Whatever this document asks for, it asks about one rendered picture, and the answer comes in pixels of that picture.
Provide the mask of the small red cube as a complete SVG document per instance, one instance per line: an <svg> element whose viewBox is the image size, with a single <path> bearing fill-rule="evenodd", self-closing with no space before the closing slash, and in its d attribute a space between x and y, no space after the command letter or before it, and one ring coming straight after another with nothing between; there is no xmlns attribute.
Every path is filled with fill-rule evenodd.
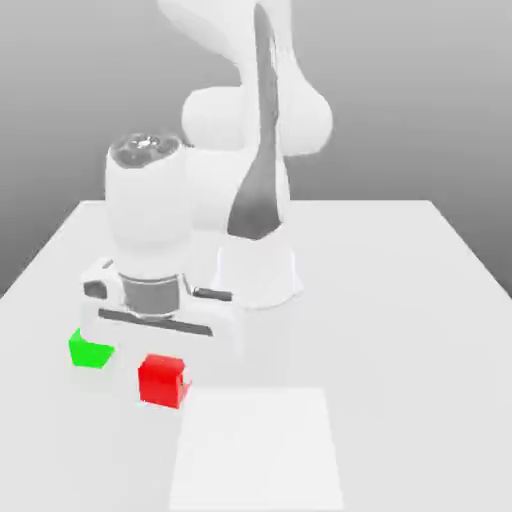
<svg viewBox="0 0 512 512"><path fill-rule="evenodd" d="M191 387L181 358L148 354L138 368L138 388L144 402L179 409Z"/></svg>

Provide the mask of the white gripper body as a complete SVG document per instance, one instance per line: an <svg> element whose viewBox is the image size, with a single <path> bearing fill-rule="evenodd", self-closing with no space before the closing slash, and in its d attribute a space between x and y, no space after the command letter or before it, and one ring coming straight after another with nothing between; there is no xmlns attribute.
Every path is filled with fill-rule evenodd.
<svg viewBox="0 0 512 512"><path fill-rule="evenodd" d="M164 319L141 319L98 301L80 305L82 336L91 342L138 353L175 357L243 355L243 329L229 302L191 300Z"/></svg>

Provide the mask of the small green cube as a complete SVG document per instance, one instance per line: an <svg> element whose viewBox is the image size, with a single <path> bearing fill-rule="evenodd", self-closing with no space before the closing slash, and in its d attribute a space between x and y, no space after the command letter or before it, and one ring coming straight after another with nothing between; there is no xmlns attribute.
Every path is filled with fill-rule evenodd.
<svg viewBox="0 0 512 512"><path fill-rule="evenodd" d="M78 367L101 369L115 352L111 345L87 341L76 329L68 340L72 363Z"/></svg>

